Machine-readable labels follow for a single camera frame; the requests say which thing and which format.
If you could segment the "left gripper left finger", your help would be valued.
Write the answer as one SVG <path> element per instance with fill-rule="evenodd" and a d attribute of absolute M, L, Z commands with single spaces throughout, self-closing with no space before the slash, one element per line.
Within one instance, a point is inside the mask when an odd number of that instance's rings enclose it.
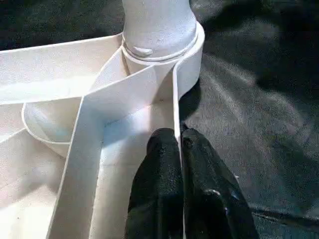
<path fill-rule="evenodd" d="M 129 239 L 183 237 L 183 182 L 179 148 L 171 128 L 159 128 L 131 187 L 127 214 Z"/>

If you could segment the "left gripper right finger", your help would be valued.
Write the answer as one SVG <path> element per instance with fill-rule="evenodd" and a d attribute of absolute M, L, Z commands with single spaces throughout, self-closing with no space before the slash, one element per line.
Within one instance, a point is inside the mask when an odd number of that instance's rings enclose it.
<path fill-rule="evenodd" d="M 193 128 L 181 135 L 185 233 L 188 239 L 257 239 L 237 179 L 209 140 Z"/>

